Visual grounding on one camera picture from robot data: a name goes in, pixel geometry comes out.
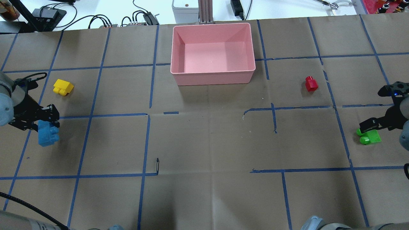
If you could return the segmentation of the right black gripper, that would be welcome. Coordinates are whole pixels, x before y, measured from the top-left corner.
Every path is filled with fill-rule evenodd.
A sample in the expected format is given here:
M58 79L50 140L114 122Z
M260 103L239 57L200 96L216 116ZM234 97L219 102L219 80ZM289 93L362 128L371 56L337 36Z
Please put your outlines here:
M384 85L377 92L378 96L391 97L393 106L387 109L381 118L369 118L359 123L361 132L380 130L387 128L403 130L403 126L408 122L408 91L409 83L397 81L393 84Z

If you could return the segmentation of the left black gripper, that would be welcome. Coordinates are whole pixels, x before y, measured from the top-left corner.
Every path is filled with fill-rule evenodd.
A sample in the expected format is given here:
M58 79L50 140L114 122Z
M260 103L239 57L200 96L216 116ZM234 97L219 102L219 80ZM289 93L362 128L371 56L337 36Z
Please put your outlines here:
M22 93L22 99L13 107L13 118L9 125L20 130L33 130L38 132L36 121L49 122L52 126L60 128L60 113L54 104L42 107L31 97L29 90L36 89L38 83L35 80L15 80L13 93Z

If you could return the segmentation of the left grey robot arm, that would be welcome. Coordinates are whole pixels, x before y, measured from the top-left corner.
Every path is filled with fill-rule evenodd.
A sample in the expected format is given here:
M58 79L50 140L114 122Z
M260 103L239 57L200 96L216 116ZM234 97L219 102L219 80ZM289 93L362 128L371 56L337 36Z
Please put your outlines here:
M12 80L4 72L0 73L0 118L1 126L9 124L20 130L38 131L37 121L50 122L60 127L59 112L54 104L41 106L29 95L38 87L37 81L45 79L46 72L28 75Z

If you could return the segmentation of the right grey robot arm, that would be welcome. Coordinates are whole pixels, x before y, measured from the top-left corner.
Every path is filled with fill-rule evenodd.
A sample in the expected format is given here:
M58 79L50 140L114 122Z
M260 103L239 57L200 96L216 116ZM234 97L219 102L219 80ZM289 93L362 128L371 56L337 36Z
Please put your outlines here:
M362 133L371 130L381 130L387 128L402 130L399 136L400 145L408 150L409 134L409 84L397 81L393 84L384 85L377 92L380 97L391 97L393 106L387 109L385 115L380 118L369 118L359 124Z

